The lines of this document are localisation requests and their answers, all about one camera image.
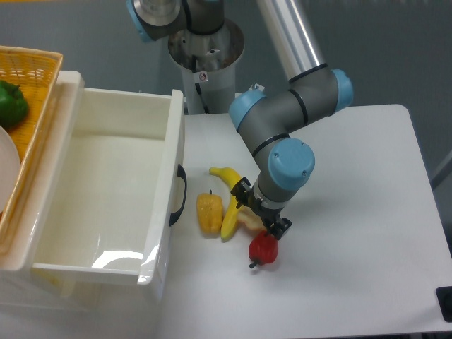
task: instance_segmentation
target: yellow banana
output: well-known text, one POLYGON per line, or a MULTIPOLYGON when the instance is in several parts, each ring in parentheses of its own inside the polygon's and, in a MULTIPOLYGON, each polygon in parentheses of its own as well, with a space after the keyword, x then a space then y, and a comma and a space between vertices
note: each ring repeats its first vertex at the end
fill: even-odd
MULTIPOLYGON (((229 190, 239 182, 242 177, 234 169, 230 167, 217 168, 211 167, 209 169, 209 174, 219 177, 224 183, 229 187, 229 190)), ((227 207, 226 215, 223 218, 221 224, 221 239, 227 241, 232 238, 237 229, 237 214, 239 210, 237 209, 237 201, 235 197, 231 195, 229 206, 227 207)))

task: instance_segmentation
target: yellow bell pepper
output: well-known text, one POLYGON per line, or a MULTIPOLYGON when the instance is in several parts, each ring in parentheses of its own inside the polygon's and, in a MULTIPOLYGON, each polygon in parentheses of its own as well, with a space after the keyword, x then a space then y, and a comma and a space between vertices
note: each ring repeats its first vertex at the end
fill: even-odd
POLYGON ((206 234, 220 232, 223 221, 223 202, 220 196, 210 193, 198 195, 196 200, 198 222, 201 230, 206 234))

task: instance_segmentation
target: wicker basket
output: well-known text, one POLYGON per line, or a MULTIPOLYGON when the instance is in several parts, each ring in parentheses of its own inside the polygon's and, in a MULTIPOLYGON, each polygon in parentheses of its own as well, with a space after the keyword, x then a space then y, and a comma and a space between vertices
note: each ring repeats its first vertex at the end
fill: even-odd
POLYGON ((18 149, 21 165, 16 186, 0 214, 0 252, 8 249, 25 203, 35 159, 40 156, 47 134, 51 112, 46 107, 62 61, 59 53, 0 46, 0 80, 20 85, 30 106, 24 121, 6 130, 18 149))

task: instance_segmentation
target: black handle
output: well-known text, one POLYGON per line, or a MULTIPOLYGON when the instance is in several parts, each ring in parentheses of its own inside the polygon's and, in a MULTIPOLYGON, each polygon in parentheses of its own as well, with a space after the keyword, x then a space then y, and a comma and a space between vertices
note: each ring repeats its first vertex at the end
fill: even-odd
POLYGON ((179 178, 181 178, 182 180, 184 180, 184 184, 185 184, 185 189, 184 189, 184 200, 182 200, 182 206, 181 208, 177 211, 177 212, 173 212, 171 213, 170 217, 169 217, 169 226, 173 226, 176 221, 179 220, 182 212, 184 211, 184 207, 185 207, 185 199, 186 199, 186 174, 185 174, 185 169, 181 166, 181 165, 177 165, 177 176, 179 178))

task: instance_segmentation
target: black object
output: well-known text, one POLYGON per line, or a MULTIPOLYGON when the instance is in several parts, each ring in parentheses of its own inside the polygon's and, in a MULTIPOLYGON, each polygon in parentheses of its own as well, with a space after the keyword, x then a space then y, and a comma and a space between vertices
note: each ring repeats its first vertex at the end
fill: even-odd
POLYGON ((251 192, 251 184, 246 177, 237 182, 231 190, 231 194, 237 200, 237 208, 245 205, 250 207, 250 209, 261 217, 267 232, 273 235, 277 240, 281 240, 284 233, 286 233, 292 222, 287 218, 280 217, 280 211, 282 208, 277 210, 271 210, 262 206, 262 199, 256 199, 254 194, 251 192))
POLYGON ((452 286, 438 287, 436 289, 439 307, 443 318, 448 323, 452 323, 452 286))
POLYGON ((181 165, 177 165, 177 176, 179 178, 181 178, 182 180, 184 180, 184 184, 185 184, 185 189, 184 189, 184 199, 182 200, 182 205, 181 208, 176 211, 171 213, 170 217, 169 217, 169 226, 173 226, 176 221, 178 221, 178 219, 180 218, 182 212, 184 211, 184 207, 185 207, 185 199, 186 199, 186 173, 185 173, 185 169, 181 166, 181 165))

